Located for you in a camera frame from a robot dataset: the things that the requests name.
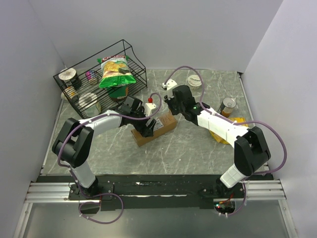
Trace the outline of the brown cardboard express box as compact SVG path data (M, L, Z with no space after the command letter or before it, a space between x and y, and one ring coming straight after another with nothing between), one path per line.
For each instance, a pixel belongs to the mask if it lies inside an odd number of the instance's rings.
M153 141L169 131L172 131L177 126L177 120L170 112L156 118L156 121L157 122L154 126L154 135L152 137L143 137L136 129L131 130L132 136L139 147Z

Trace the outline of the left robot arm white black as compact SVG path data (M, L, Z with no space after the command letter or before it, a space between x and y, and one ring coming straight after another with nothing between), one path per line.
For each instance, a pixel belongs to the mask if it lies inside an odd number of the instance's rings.
M57 163L67 168L73 176L80 193L86 199L93 199L100 192L98 179L87 162L93 138L114 128L131 124L143 137L152 137L156 120L151 117L159 106L149 98L143 103L128 96L120 105L89 119L69 118L60 130L52 151Z

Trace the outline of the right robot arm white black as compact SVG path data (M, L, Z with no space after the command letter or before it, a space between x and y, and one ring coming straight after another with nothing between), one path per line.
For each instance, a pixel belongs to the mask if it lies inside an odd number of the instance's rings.
M220 177L221 182L216 186L219 196L228 197L237 183L253 175L271 158L263 131L259 127L235 125L232 121L222 119L207 104L196 102L187 85L177 85L172 81L164 83L162 87L167 91L164 102L173 115L182 114L187 121L214 132L233 147L234 163Z

